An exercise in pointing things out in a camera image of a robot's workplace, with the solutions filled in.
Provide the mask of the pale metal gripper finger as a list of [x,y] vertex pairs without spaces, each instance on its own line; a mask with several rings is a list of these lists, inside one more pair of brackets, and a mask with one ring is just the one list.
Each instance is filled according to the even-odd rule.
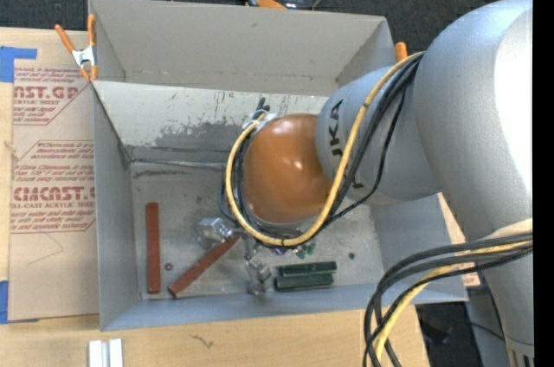
[[230,241],[235,232],[221,217],[206,217],[197,224],[197,241],[201,248]]
[[266,281],[270,278],[269,266],[251,255],[245,255],[245,268],[249,281],[247,291],[253,295],[266,292]]

